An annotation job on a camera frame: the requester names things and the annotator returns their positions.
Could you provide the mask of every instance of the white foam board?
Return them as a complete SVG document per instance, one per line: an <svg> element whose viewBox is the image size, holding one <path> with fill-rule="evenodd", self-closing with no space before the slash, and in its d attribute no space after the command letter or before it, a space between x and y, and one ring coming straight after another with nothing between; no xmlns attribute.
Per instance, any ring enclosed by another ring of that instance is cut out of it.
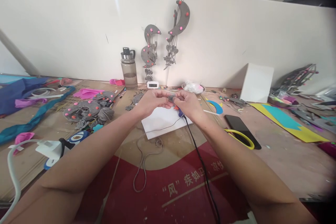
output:
<svg viewBox="0 0 336 224"><path fill-rule="evenodd" d="M184 126L186 126L186 120L184 118L181 118L180 120L178 120L176 122L177 119L179 119L179 111L175 110L173 108L171 109L166 109L166 108L162 108L162 107L158 107L156 109L154 109L153 113L148 116L147 118L143 119L142 125L143 128L145 130L145 132L147 135L147 139L152 139L158 136L161 136L163 134L166 134L168 132L177 130L179 128L182 128ZM187 121L188 124L192 124L193 122L187 117Z"/></svg>
<svg viewBox="0 0 336 224"><path fill-rule="evenodd" d="M240 99L248 102L266 103L273 79L273 67L249 63Z"/></svg>

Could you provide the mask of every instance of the hand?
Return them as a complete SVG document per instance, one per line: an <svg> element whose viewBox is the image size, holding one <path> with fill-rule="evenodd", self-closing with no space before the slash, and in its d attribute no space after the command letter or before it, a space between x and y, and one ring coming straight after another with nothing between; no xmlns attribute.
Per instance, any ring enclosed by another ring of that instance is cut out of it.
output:
<svg viewBox="0 0 336 224"><path fill-rule="evenodd" d="M175 93L173 101L175 105L178 106L193 122L197 122L206 117L205 112L200 106L200 103L194 93L190 93L185 90L178 91Z"/></svg>
<svg viewBox="0 0 336 224"><path fill-rule="evenodd" d="M134 109L139 111L143 118L150 116L157 107L170 109L173 103L168 101L169 95L171 94L162 89L148 90Z"/></svg>

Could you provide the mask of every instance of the yellow ring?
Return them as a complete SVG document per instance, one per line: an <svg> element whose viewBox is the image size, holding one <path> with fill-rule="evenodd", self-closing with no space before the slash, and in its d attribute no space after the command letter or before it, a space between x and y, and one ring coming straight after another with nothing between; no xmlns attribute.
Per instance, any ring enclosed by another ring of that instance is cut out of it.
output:
<svg viewBox="0 0 336 224"><path fill-rule="evenodd" d="M239 131L236 131L236 130L233 130L233 129L224 129L226 132L232 132L232 133L237 133L238 135L241 135L243 138L245 138L248 143L250 144L250 146L247 146L246 144L244 144L247 148L249 149L254 149L254 143L251 141L250 138L248 138L247 136L245 136L243 133L239 132ZM229 134L230 136L232 136L234 139L236 139L237 141L239 141L233 134Z"/></svg>

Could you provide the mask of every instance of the person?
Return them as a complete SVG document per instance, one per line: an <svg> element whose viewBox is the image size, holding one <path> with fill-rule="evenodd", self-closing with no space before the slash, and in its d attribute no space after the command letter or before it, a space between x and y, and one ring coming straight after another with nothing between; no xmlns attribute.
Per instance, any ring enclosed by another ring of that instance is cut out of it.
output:
<svg viewBox="0 0 336 224"><path fill-rule="evenodd" d="M71 223L85 190L135 125L156 107L173 106L169 95L160 89L148 90L133 110L64 155L26 192L5 223ZM208 118L195 94L178 91L173 102L203 132L259 224L316 222L264 161Z"/></svg>

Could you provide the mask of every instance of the digital clock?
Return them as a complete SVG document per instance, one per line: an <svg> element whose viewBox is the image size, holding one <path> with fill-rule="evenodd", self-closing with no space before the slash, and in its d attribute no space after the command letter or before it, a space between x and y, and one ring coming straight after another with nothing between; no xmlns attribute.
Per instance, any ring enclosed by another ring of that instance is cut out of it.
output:
<svg viewBox="0 0 336 224"><path fill-rule="evenodd" d="M159 88L159 82L155 80L150 80L147 82L147 88L148 89L158 89Z"/></svg>

